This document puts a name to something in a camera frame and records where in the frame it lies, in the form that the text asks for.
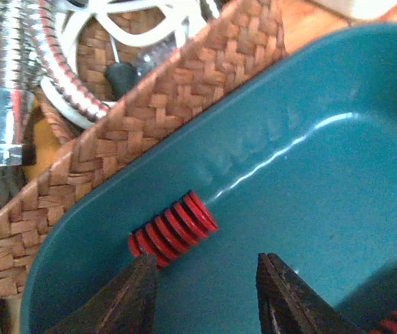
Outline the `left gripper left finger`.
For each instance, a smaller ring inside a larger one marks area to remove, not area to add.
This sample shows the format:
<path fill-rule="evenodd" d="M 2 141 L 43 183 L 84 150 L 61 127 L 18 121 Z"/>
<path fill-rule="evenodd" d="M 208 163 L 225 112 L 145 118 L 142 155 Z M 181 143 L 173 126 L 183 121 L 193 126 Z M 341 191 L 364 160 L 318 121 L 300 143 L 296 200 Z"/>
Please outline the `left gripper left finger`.
<path fill-rule="evenodd" d="M 158 277 L 156 257 L 140 255 L 82 307 L 47 333 L 152 333 Z"/>

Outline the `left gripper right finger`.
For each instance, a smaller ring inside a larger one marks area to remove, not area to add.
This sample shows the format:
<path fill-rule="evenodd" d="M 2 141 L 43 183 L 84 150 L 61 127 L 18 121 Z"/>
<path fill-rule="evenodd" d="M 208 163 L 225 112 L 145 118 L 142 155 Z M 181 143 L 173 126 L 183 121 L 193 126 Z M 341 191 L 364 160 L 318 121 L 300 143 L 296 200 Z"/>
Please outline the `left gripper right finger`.
<path fill-rule="evenodd" d="M 278 255 L 260 253 L 256 271 L 262 333 L 363 333 L 335 311 Z"/>

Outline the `small red spring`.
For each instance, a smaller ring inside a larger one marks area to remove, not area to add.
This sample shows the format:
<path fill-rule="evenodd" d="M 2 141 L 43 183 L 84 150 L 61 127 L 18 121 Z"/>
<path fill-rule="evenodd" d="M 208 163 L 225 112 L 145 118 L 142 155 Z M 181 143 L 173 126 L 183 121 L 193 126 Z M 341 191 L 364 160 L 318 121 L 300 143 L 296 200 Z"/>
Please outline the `small red spring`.
<path fill-rule="evenodd" d="M 127 246 L 135 258 L 154 255 L 157 268 L 162 270 L 216 231 L 218 225 L 208 208 L 194 191 L 189 191 L 132 231 Z"/>

